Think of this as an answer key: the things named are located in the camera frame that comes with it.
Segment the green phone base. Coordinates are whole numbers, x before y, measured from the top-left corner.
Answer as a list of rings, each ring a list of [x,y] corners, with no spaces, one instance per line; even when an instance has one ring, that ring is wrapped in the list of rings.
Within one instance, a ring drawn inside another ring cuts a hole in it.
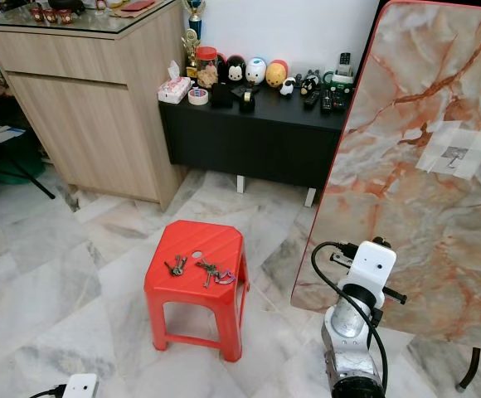
[[[342,92],[342,94],[351,94],[355,86],[355,77],[353,75],[336,75],[334,71],[327,71],[323,75],[323,84],[330,91]]]

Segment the wide black remote control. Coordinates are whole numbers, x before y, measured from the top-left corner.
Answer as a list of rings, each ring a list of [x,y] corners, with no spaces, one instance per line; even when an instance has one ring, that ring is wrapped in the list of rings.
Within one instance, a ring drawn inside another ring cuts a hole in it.
[[[321,92],[320,113],[331,114],[334,111],[343,111],[346,105],[347,92],[330,87]]]

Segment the small gold trophy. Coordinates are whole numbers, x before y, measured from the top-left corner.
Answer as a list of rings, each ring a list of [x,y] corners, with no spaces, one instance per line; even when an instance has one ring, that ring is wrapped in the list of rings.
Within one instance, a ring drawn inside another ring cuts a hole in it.
[[[196,52],[200,46],[198,35],[194,29],[187,29],[182,34],[182,48],[185,58],[187,58],[187,67],[185,67],[185,75],[196,79],[198,61]]]

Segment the black tape dispenser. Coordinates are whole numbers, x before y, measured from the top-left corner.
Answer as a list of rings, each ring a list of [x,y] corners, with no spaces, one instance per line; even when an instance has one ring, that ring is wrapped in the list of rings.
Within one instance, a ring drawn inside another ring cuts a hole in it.
[[[238,95],[238,110],[241,113],[253,113],[255,111],[255,99],[257,90],[252,88],[243,88],[237,92]]]

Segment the light wooden cabinet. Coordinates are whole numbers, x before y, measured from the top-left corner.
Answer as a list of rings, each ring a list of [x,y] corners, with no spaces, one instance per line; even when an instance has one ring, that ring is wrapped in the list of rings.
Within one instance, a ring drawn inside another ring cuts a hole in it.
[[[182,0],[134,17],[88,10],[70,24],[0,14],[0,69],[66,183],[168,208],[184,178],[172,164],[158,87],[182,61]]]

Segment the black mouse plush toy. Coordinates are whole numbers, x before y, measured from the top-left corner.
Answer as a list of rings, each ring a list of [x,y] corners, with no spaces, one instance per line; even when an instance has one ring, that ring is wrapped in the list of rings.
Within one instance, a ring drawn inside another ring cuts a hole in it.
[[[219,80],[222,83],[244,82],[245,58],[243,56],[230,56],[221,62],[218,68]]]

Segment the white pink tissue box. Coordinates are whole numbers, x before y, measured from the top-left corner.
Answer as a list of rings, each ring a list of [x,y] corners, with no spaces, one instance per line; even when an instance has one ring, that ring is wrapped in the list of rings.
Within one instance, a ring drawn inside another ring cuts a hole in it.
[[[181,73],[176,61],[171,61],[168,66],[168,76],[169,79],[158,87],[158,101],[179,104],[191,90],[192,80]]]

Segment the dark key bunch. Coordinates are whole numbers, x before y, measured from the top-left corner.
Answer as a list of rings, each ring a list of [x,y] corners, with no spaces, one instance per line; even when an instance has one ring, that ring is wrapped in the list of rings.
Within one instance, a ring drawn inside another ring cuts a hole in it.
[[[168,273],[172,277],[179,277],[183,276],[184,274],[184,268],[185,265],[187,264],[187,255],[175,255],[173,257],[173,262],[164,262],[164,265],[166,268],[168,268]]]

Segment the white blue paper sheet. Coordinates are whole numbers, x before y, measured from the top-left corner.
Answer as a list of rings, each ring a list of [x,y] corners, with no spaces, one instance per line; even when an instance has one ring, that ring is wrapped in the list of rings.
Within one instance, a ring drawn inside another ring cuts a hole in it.
[[[8,125],[0,125],[0,143],[5,143],[6,141],[20,137],[26,132],[25,129],[13,128]]]

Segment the clear jar with red lid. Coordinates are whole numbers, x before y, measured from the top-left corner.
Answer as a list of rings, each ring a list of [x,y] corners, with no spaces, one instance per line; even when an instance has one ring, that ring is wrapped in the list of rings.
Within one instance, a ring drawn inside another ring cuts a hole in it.
[[[213,46],[199,46],[195,50],[197,61],[197,83],[204,90],[210,90],[218,83],[218,50]]]

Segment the black low console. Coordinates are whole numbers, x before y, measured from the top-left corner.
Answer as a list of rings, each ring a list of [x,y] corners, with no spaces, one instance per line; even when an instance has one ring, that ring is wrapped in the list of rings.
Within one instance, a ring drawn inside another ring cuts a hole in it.
[[[158,111],[173,164],[236,175],[240,190],[246,178],[306,188],[306,207],[327,183],[347,118],[266,87],[252,111],[187,101],[158,103]]]

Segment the white tape roll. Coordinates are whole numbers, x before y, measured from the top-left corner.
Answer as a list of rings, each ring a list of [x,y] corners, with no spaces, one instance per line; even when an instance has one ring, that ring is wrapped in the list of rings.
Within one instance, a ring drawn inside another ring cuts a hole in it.
[[[192,88],[187,92],[187,101],[195,106],[206,105],[210,101],[210,91],[202,87]]]

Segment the red plastic stool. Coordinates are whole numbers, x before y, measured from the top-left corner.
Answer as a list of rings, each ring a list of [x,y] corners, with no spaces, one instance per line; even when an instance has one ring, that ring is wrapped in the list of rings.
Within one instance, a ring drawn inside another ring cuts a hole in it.
[[[172,277],[164,262],[175,255],[187,255],[183,276]],[[230,269],[237,278],[233,284],[211,284],[204,289],[206,272],[197,262],[206,259],[220,270]],[[233,226],[204,222],[177,221],[165,227],[144,277],[144,296],[151,326],[153,347],[168,348],[169,342],[216,348],[227,362],[243,357],[243,313],[250,280],[245,262],[243,235]],[[177,335],[168,332],[165,306],[183,303],[207,308],[213,314],[217,339]]]

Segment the clear tape patch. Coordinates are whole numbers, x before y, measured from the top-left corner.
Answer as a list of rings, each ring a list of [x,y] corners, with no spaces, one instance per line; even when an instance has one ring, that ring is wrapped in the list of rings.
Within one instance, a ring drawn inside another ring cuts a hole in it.
[[[463,121],[439,121],[431,126],[431,138],[424,148],[416,167],[429,173],[441,173],[457,178],[471,178],[481,166],[481,129],[464,127]],[[443,152],[448,147],[467,148],[464,162],[453,172],[443,167]]]

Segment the small black animal toy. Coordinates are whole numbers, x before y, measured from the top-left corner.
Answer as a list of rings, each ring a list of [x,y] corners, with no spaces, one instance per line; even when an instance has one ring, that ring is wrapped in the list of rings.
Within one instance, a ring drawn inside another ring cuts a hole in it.
[[[320,70],[309,70],[299,82],[299,91],[302,96],[315,94],[321,88],[323,75]]]

